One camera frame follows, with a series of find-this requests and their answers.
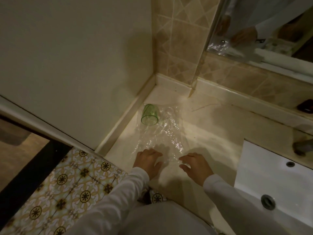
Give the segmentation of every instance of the white sink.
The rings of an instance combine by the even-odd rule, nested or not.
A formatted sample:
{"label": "white sink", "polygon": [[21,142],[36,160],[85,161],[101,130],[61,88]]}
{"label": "white sink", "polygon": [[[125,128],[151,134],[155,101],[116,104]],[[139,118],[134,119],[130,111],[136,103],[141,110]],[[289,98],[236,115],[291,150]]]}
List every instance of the white sink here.
{"label": "white sink", "polygon": [[[235,188],[284,227],[313,234],[313,170],[245,141]],[[274,199],[275,209],[263,207],[262,195]]]}

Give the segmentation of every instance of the reflected faucet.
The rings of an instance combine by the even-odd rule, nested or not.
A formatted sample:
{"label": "reflected faucet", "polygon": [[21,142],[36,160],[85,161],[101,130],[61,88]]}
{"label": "reflected faucet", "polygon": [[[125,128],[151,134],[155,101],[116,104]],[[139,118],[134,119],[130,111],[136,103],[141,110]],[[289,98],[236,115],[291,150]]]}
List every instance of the reflected faucet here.
{"label": "reflected faucet", "polygon": [[307,152],[313,151],[313,138],[302,142],[294,142],[292,148],[295,154],[305,156]]}

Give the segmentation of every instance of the human hand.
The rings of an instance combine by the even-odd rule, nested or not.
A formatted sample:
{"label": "human hand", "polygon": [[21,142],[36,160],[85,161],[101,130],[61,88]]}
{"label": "human hand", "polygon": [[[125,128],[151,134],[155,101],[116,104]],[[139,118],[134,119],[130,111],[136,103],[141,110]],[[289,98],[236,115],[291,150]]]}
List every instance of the human hand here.
{"label": "human hand", "polygon": [[214,174],[211,167],[201,154],[188,153],[187,155],[180,157],[179,160],[181,160],[182,163],[188,163],[190,165],[191,168],[183,164],[179,165],[179,167],[200,186],[203,186],[206,178]]}
{"label": "human hand", "polygon": [[137,153],[133,168],[140,167],[145,170],[149,175],[150,180],[152,180],[157,176],[163,164],[163,162],[155,164],[157,159],[161,156],[163,156],[163,154],[154,149],[145,149],[143,152]]}
{"label": "human hand", "polygon": [[242,43],[255,42],[257,38],[258,38],[258,32],[256,31],[255,26],[251,26],[251,27],[242,29],[237,34],[235,34],[230,39],[230,42],[233,44],[233,46],[237,46]]}
{"label": "human hand", "polygon": [[218,36],[224,36],[230,26],[231,17],[229,15],[223,15],[218,21],[215,33]]}

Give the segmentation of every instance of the mirror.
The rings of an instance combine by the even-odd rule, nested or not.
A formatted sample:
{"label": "mirror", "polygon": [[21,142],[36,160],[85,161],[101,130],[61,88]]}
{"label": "mirror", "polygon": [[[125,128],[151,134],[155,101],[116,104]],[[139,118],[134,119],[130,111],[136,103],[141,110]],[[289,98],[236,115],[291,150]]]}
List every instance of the mirror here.
{"label": "mirror", "polygon": [[216,18],[209,52],[313,80],[313,0],[225,0]]}

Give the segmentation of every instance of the sink overflow hole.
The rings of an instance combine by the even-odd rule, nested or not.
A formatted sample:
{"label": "sink overflow hole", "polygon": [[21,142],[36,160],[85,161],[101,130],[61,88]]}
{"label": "sink overflow hole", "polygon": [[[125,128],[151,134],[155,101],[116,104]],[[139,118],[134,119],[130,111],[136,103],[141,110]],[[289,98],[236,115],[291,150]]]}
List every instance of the sink overflow hole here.
{"label": "sink overflow hole", "polygon": [[288,166],[288,167],[294,167],[294,166],[295,166],[295,163],[294,163],[294,162],[287,162],[287,163],[286,163],[286,166]]}
{"label": "sink overflow hole", "polygon": [[269,195],[262,195],[261,203],[265,209],[274,210],[276,207],[276,203],[274,198]]}

